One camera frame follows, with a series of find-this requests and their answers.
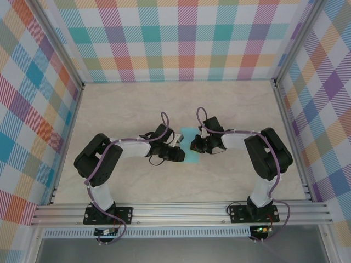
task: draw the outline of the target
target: light blue square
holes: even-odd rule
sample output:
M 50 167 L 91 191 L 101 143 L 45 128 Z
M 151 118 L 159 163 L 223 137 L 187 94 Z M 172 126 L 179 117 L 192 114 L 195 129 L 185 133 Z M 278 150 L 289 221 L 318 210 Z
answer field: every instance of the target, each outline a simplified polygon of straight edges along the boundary
M 87 32 L 89 34 L 92 43 L 108 43 L 106 31 L 104 27 L 87 27 Z
M 18 92 L 29 102 L 32 103 L 36 94 L 37 94 L 37 87 L 29 80 L 27 76 L 21 82 L 21 85 L 18 89 Z
M 345 219 L 350 220 L 351 219 L 351 209 L 350 209 L 351 192 L 344 193 L 343 195 L 337 196 L 337 199 Z
M 211 55 L 227 55 L 230 41 L 213 41 Z
M 336 16 L 339 14 L 341 8 L 345 4 L 345 1 L 346 0 L 331 0 L 327 2 L 327 4 L 324 7 L 324 12 L 327 14 L 330 21 L 334 21 Z
M 50 82 L 44 77 L 42 83 L 39 86 L 39 91 L 41 94 L 43 94 L 47 101 L 50 100 L 53 90 L 53 86 L 51 86 Z
M 222 81 L 223 80 L 224 68 L 222 67 L 211 67 L 208 73 L 209 81 Z
M 123 32 L 127 43 L 144 41 L 140 26 L 124 26 Z
M 5 263 L 20 262 L 24 250 L 9 249 Z
M 68 115 L 69 109 L 64 103 L 61 103 L 58 114 L 60 115 L 61 119 L 66 119 Z
M 62 42 L 62 44 L 67 44 L 66 38 L 64 37 L 64 34 L 62 34 L 62 31 L 59 27 L 55 28 L 55 31 L 58 35 L 58 37 L 60 38 L 60 41 Z
M 146 56 L 162 56 L 161 42 L 148 42 L 144 46 Z
M 89 73 L 92 76 L 93 82 L 107 82 L 107 79 L 103 70 L 89 70 Z
M 142 26 L 159 26 L 157 7 L 139 7 L 139 17 Z
M 27 51 L 23 46 L 18 43 L 11 54 L 11 58 L 16 64 L 22 69 L 23 72 L 26 72 L 31 65 L 32 58 L 28 55 Z
M 165 74 L 161 68 L 149 69 L 149 75 L 151 81 L 165 81 Z
M 18 118 L 14 113 L 12 113 L 12 111 L 7 111 L 4 120 L 0 125 L 0 132 L 4 133 L 7 137 L 10 137 L 12 140 L 16 141 L 22 129 L 22 125 L 23 121 L 20 118 Z
M 291 68 L 289 70 L 289 75 L 290 75 L 291 81 L 294 83 L 297 80 L 297 78 L 300 76 L 300 74 L 301 74 L 301 70 L 298 67 L 298 64 L 295 60 L 292 63 Z
M 49 187 L 45 187 L 45 190 L 43 192 L 43 197 L 40 201 L 40 205 L 47 205 L 48 201 L 49 201 L 49 194 L 50 194 L 50 188 Z
M 324 168 L 328 176 L 335 173 L 341 168 L 339 160 L 336 157 L 335 151 L 333 149 L 331 149 L 329 152 L 323 155 L 321 159 L 323 161 Z
M 348 49 L 351 50 L 351 23 L 349 23 L 344 32 L 342 32 L 341 38 L 344 40 L 344 43 Z
M 196 41 L 213 41 L 214 25 L 197 25 Z
M 35 180 L 40 182 L 43 185 L 46 185 L 50 173 L 50 167 L 48 167 L 45 163 L 40 162 L 39 169 Z
M 233 25 L 235 22 L 237 5 L 220 5 L 217 7 L 217 25 Z
M 251 24 L 237 24 L 234 25 L 231 33 L 231 40 L 248 40 L 251 32 Z
M 178 26 L 160 26 L 162 42 L 178 41 Z
M 190 149 L 191 142 L 199 134 L 197 128 L 181 128 L 180 133 L 184 136 L 180 142 L 180 148 L 185 152 L 184 163 L 199 163 L 199 153 Z
M 45 72 L 49 65 L 49 60 L 47 59 L 44 52 L 40 48 L 38 48 L 38 51 L 33 58 L 33 61 L 41 70 L 41 72 Z
M 29 151 L 30 149 L 26 150 L 19 144 L 15 144 L 8 159 L 8 164 L 18 171 L 23 171 L 29 156 Z
M 266 40 L 281 40 L 284 38 L 289 24 L 271 24 Z
M 300 94 L 298 95 L 298 99 L 300 100 L 301 106 L 305 108 L 310 101 L 312 100 L 311 93 L 307 87 L 304 87 Z
M 62 18 L 65 21 L 65 25 L 70 27 L 84 27 L 84 22 L 79 13 L 79 9 L 60 9 Z
M 319 115 L 317 115 L 308 125 L 314 139 L 317 139 L 325 131 L 323 122 Z
M 97 57 L 93 44 L 77 44 L 77 48 L 82 58 Z

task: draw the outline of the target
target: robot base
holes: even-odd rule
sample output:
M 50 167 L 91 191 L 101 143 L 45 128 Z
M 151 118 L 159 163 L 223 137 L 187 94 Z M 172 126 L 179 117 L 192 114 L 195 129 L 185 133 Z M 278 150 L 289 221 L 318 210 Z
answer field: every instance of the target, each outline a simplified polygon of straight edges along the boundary
M 253 220 L 247 211 L 246 205 L 231 205 L 228 209 L 230 222 L 235 223 L 278 223 L 280 221 L 278 210 L 275 205 L 270 205 L 266 214 Z
M 114 203 L 106 212 L 118 218 L 121 218 L 124 220 L 124 222 L 126 222 L 127 225 L 130 225 L 132 223 L 132 207 L 116 207 L 116 204 Z M 84 225 L 113 225 L 114 222 L 115 219 L 101 213 L 92 204 L 87 206 L 83 220 Z

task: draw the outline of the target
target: beige floor surface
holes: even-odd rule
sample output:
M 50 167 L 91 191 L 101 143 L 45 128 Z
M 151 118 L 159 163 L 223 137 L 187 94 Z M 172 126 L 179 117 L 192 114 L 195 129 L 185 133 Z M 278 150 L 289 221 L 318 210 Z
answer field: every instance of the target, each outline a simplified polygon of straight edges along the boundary
M 126 138 L 153 131 L 160 112 L 176 132 L 197 127 L 196 109 L 206 108 L 224 129 L 276 130 L 288 145 L 284 125 L 269 81 L 160 82 L 87 84 L 73 130 L 55 203 L 88 203 L 86 188 L 73 161 L 97 133 Z M 164 162 L 159 167 L 147 158 L 118 162 L 109 187 L 116 202 L 209 202 L 246 200 L 254 188 L 255 173 L 246 150 L 200 155 L 198 164 Z M 304 199 L 293 164 L 273 196 Z

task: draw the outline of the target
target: plaid wall panel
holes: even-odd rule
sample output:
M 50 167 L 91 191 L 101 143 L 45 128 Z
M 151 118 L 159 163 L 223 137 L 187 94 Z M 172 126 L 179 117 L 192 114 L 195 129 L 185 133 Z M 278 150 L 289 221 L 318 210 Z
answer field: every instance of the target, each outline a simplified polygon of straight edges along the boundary
M 293 32 L 293 34 L 291 35 L 291 38 L 284 50 L 284 53 L 283 55 L 281 56 L 280 60 L 279 60 L 279 63 L 278 63 L 278 66 L 276 67 L 275 71 L 274 71 L 274 74 L 273 74 L 273 78 L 276 78 L 280 69 L 281 69 L 281 66 L 283 65 L 285 59 L 286 59 L 286 56 L 288 55 L 288 53 L 290 52 L 292 46 L 294 45 L 294 42 L 295 42 L 295 39 L 296 37 L 298 36 L 298 34 L 300 33 L 300 30 L 302 28 L 302 25 L 303 23 L 306 21 L 306 18 L 308 17 L 311 9 L 312 9 L 312 6 L 314 4 L 315 0 L 309 0 L 308 1 L 308 4 L 306 5 L 305 7 L 305 10 L 303 11 L 298 23 L 297 23 L 297 26 L 295 27 L 295 30 Z
M 307 2 L 41 0 L 94 82 L 271 79 Z
M 78 88 L 24 0 L 0 0 L 0 262 L 53 184 Z
M 351 258 L 350 0 L 328 1 L 282 84 L 308 176 Z

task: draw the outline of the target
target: purple cable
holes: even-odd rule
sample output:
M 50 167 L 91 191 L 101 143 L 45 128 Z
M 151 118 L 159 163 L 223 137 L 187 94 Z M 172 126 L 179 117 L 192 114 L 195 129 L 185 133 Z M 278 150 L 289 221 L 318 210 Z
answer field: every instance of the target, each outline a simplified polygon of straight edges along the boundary
M 256 131 L 248 131 L 248 130 L 226 130 L 226 131 L 215 131 L 215 130 L 210 130 L 208 128 L 205 127 L 205 125 L 203 124 L 203 122 L 200 120 L 200 117 L 199 117 L 199 111 L 200 110 L 203 110 L 203 112 L 205 113 L 205 116 L 206 116 L 206 119 L 207 119 L 207 112 L 205 110 L 204 107 L 199 107 L 197 108 L 197 111 L 196 111 L 196 118 L 198 120 L 198 122 L 200 123 L 200 125 L 203 127 L 203 129 L 207 130 L 208 132 L 210 133 L 217 133 L 217 134 L 228 134 L 228 133 L 238 133 L 238 134 L 254 134 L 254 135 L 258 135 L 264 142 L 265 144 L 268 146 L 270 152 L 272 153 L 272 156 L 273 156 L 273 159 L 274 159 L 274 162 L 275 162 L 275 165 L 276 165 L 276 170 L 277 170 L 277 176 L 276 176 L 276 181 L 274 183 L 274 185 L 272 186 L 272 188 L 270 189 L 270 191 L 268 192 L 268 197 L 271 198 L 274 202 L 276 203 L 281 203 L 281 204 L 284 204 L 286 205 L 287 207 L 287 217 L 286 217 L 286 220 L 284 222 L 284 224 L 282 225 L 282 227 L 277 231 L 276 234 L 274 234 L 273 236 L 270 236 L 267 239 L 271 239 L 273 238 L 274 236 L 276 236 L 287 224 L 287 222 L 289 221 L 289 218 L 290 218 L 290 206 L 284 202 L 284 201 L 281 201 L 281 200 L 275 200 L 273 197 L 272 197 L 272 193 L 274 191 L 274 189 L 277 187 L 279 181 L 280 181 L 280 166 L 279 166 L 279 162 L 278 162 L 278 158 L 271 146 L 271 144 L 268 142 L 268 140 L 266 139 L 266 137 L 264 137 L 261 133 L 258 133 Z
M 161 112 L 161 118 L 162 118 L 162 121 L 164 123 L 164 125 L 166 126 L 166 129 L 165 131 L 159 136 L 159 137 L 156 137 L 156 138 L 153 138 L 153 139 L 149 139 L 149 140 L 144 140 L 144 139 L 137 139 L 137 138 L 125 138 L 125 139 L 121 139 L 121 140 L 115 140 L 113 142 L 111 142 L 109 145 L 107 145 L 106 149 L 104 150 L 103 154 L 101 155 L 100 157 L 100 160 L 97 164 L 97 166 L 95 167 L 95 169 L 93 170 L 92 174 L 84 181 L 84 184 L 87 185 L 87 189 L 88 189 L 88 195 L 90 197 L 90 199 L 92 200 L 92 204 L 100 211 L 102 212 L 103 214 L 113 218 L 113 219 L 116 219 L 117 221 L 121 222 L 123 225 L 124 225 L 124 229 L 122 231 L 122 233 L 116 237 L 114 240 L 112 240 L 111 242 L 101 242 L 100 240 L 100 236 L 98 236 L 98 241 L 100 242 L 100 244 L 105 244 L 105 245 L 109 245 L 109 244 L 113 244 L 115 243 L 116 241 L 118 241 L 119 239 L 121 239 L 121 237 L 126 233 L 127 231 L 127 224 L 124 220 L 122 220 L 121 218 L 117 217 L 117 216 L 114 216 L 114 215 L 111 215 L 109 213 L 107 213 L 106 211 L 104 211 L 100 206 L 98 206 L 98 204 L 96 204 L 95 200 L 94 200 L 94 197 L 91 193 L 91 190 L 90 190 L 90 186 L 89 186 L 89 181 L 94 177 L 94 175 L 97 173 L 98 169 L 100 168 L 100 165 L 103 161 L 103 159 L 105 158 L 106 156 L 106 153 L 107 151 L 109 150 L 109 148 L 111 148 L 112 145 L 120 142 L 120 141 L 142 141 L 142 142 L 151 142 L 151 141 L 157 141 L 158 139 L 162 138 L 166 133 L 167 133 L 167 130 L 169 128 L 169 118 L 167 116 L 167 114 L 165 112 Z

